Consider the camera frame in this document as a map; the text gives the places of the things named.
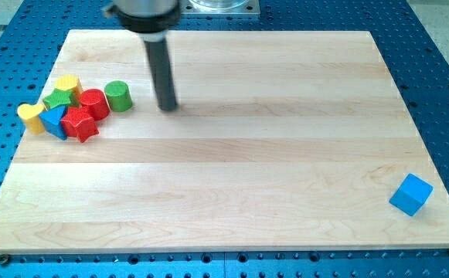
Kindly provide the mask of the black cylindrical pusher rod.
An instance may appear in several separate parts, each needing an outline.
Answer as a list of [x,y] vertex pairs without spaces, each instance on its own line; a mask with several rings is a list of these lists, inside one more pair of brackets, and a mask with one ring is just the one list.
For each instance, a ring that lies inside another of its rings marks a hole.
[[158,42],[144,41],[144,44],[158,108],[166,112],[173,111],[177,108],[178,103],[167,41],[166,39]]

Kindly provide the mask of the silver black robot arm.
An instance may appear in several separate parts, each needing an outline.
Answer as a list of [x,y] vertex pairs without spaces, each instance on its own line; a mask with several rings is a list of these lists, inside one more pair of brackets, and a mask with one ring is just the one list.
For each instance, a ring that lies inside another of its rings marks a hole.
[[151,78],[160,110],[173,111],[178,103],[166,34],[181,19],[178,0],[113,0],[102,8],[105,17],[116,17],[145,45]]

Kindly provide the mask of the silver robot base mount plate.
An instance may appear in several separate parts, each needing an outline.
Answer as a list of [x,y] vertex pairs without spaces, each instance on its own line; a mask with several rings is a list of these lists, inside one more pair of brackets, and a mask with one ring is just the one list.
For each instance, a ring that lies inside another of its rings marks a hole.
[[247,17],[260,14],[259,0],[180,0],[186,18]]

